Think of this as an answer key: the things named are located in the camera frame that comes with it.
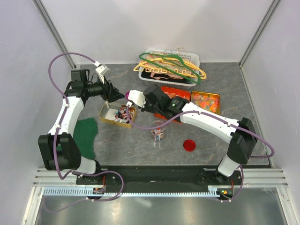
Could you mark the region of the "purple plastic scoop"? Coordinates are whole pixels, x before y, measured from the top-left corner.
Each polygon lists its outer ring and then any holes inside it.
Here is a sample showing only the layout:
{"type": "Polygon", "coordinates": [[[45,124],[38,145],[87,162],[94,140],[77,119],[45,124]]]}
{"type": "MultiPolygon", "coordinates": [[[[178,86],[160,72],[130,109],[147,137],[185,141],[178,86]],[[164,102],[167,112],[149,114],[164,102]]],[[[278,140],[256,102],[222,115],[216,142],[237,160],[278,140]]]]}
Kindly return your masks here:
{"type": "Polygon", "coordinates": [[[129,100],[129,94],[130,94],[130,91],[127,91],[126,94],[125,94],[125,99],[126,100],[129,100]]]}

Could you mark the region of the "orange tray of lollipops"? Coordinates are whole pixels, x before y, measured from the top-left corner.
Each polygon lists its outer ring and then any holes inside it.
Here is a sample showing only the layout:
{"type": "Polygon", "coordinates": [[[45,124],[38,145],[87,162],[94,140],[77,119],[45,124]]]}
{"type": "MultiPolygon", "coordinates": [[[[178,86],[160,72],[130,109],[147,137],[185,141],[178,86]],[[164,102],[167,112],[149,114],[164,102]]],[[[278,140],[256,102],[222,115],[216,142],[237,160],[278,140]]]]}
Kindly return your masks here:
{"type": "MultiPolygon", "coordinates": [[[[191,94],[188,91],[179,90],[169,87],[161,87],[162,91],[168,95],[171,99],[167,110],[173,114],[173,117],[182,112],[182,108],[185,104],[189,103],[191,94]]],[[[172,117],[164,117],[160,114],[154,114],[156,118],[169,120],[172,117]]]]}

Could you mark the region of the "gold tin of candies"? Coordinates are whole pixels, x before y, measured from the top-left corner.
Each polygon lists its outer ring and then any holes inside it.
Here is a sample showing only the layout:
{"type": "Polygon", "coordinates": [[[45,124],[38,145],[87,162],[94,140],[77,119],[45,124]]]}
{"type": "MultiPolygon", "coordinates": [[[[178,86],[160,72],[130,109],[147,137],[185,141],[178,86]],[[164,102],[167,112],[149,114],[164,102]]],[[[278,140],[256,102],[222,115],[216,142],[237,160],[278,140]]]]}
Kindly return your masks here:
{"type": "Polygon", "coordinates": [[[130,107],[129,112],[127,112],[126,105],[117,102],[105,102],[100,110],[99,118],[102,122],[108,124],[131,128],[132,124],[130,123],[129,118],[134,121],[136,114],[136,108],[133,106],[130,107]]]}

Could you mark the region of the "gold tin of gummies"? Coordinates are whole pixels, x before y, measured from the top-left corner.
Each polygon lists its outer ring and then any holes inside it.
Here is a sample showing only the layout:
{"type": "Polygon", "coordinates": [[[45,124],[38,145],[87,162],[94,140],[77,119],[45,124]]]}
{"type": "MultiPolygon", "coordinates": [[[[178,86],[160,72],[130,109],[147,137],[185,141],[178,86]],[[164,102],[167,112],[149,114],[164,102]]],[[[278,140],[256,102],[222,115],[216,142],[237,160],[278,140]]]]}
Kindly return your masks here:
{"type": "Polygon", "coordinates": [[[191,91],[190,101],[200,108],[211,113],[220,115],[221,113],[221,96],[217,93],[191,91]]]}

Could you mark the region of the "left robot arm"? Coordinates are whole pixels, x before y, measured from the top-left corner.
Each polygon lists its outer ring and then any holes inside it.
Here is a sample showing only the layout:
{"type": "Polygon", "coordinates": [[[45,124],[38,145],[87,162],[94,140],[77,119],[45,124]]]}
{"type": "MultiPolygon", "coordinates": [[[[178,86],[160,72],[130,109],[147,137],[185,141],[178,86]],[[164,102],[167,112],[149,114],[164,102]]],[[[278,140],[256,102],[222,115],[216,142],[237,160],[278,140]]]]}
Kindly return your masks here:
{"type": "Polygon", "coordinates": [[[107,80],[105,73],[108,67],[101,65],[96,68],[97,81],[88,80],[90,70],[71,71],[71,80],[62,93],[62,107],[53,127],[46,135],[38,138],[38,146],[46,170],[56,171],[59,178],[66,174],[86,177],[92,184],[99,184],[103,173],[98,161],[82,156],[73,138],[78,117],[90,97],[100,96],[111,103],[125,96],[107,80]]]}

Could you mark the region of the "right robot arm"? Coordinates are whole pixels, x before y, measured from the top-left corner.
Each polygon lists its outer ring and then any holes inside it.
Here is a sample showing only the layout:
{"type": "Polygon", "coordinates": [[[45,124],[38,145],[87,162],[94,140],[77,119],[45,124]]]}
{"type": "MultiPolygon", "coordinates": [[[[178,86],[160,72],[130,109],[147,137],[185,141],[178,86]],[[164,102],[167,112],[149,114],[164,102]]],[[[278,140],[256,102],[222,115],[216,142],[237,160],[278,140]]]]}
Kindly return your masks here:
{"type": "Polygon", "coordinates": [[[257,143],[252,121],[247,118],[235,120],[204,110],[180,96],[169,97],[157,85],[140,92],[137,104],[142,111],[160,114],[167,119],[193,125],[212,133],[229,144],[226,155],[215,170],[215,180],[226,184],[234,171],[248,163],[257,143]]]}

